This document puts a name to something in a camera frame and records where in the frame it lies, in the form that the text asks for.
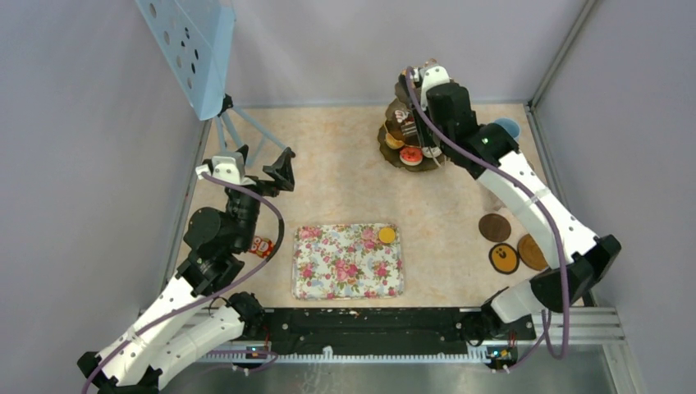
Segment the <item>white striped donut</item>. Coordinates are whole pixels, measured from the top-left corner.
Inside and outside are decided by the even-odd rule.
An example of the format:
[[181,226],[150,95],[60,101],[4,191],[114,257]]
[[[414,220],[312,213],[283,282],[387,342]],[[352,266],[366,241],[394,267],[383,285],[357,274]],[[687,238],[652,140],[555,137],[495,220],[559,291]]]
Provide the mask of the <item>white striped donut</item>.
[[426,158],[438,158],[442,151],[438,147],[423,147],[422,153]]

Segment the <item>chocolate cake slice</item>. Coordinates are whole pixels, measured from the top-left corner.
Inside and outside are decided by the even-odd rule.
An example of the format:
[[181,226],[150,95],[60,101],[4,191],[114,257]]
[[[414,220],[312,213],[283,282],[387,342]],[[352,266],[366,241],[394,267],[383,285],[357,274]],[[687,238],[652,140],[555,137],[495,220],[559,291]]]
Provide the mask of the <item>chocolate cake slice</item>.
[[401,110],[401,109],[397,109],[397,110],[394,111],[392,117],[394,118],[394,120],[395,120],[397,123],[402,124],[402,123],[404,123],[405,121],[408,120],[409,115],[410,115],[410,113],[409,113],[408,111],[404,111],[404,110]]

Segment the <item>orange bun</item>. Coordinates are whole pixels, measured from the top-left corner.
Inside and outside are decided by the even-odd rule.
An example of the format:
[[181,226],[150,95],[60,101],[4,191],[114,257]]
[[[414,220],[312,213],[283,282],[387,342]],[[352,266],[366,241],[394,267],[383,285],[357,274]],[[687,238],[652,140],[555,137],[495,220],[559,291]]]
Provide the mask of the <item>orange bun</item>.
[[389,149],[392,150],[401,149],[405,145],[405,143],[402,140],[396,139],[388,132],[385,134],[385,144]]

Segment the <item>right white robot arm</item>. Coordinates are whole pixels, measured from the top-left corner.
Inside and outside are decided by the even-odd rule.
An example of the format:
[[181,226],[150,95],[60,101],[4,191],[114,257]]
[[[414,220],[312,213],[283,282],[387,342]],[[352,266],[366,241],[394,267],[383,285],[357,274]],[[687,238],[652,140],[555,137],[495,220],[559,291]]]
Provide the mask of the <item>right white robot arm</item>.
[[537,312],[562,314],[602,280],[620,253],[613,236],[599,236],[582,224],[546,187],[498,122],[477,123],[465,87],[448,82],[427,90],[420,101],[405,83],[424,136],[491,191],[523,225],[541,250],[547,268],[507,287],[484,302],[476,324],[492,338],[503,338],[515,322]]

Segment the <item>red donut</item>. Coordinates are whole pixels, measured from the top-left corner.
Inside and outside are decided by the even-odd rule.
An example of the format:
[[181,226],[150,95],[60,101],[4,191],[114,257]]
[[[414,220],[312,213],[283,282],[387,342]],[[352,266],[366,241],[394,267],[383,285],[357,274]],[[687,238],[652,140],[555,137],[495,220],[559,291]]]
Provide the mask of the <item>red donut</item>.
[[400,161],[409,167],[418,166],[424,159],[422,150],[414,146],[404,146],[399,151]]

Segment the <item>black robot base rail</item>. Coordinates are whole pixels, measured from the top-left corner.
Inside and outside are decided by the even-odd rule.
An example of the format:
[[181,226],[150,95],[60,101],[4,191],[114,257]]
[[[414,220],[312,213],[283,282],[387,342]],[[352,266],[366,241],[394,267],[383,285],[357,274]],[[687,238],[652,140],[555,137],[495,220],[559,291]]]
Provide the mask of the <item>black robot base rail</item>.
[[499,324],[479,309],[275,308],[258,335],[280,355],[463,355],[476,345],[517,344],[537,335],[530,317]]

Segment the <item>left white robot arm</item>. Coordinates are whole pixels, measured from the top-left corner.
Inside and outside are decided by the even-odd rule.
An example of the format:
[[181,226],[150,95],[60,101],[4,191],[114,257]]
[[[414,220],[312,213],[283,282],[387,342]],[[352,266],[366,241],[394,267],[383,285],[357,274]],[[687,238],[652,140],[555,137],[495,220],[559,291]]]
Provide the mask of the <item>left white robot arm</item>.
[[266,178],[248,176],[249,148],[221,152],[196,169],[200,180],[222,186],[223,210],[203,207],[189,219],[183,241],[190,251],[155,301],[112,344],[87,351],[77,361],[85,376],[82,392],[158,393],[183,369],[226,341],[253,339],[263,329],[264,308],[254,294],[233,293],[274,257],[243,273],[239,255],[251,250],[260,209],[277,218],[276,246],[285,235],[284,218],[270,199],[295,189],[286,147],[276,161],[263,167]]

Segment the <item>orange macaron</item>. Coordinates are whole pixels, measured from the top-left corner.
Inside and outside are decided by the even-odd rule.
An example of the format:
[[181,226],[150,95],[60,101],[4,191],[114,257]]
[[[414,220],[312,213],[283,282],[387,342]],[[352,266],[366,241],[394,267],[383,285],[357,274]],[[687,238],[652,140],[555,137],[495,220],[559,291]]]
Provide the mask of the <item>orange macaron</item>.
[[393,227],[383,227],[378,231],[378,239],[383,244],[391,244],[396,241],[397,233]]

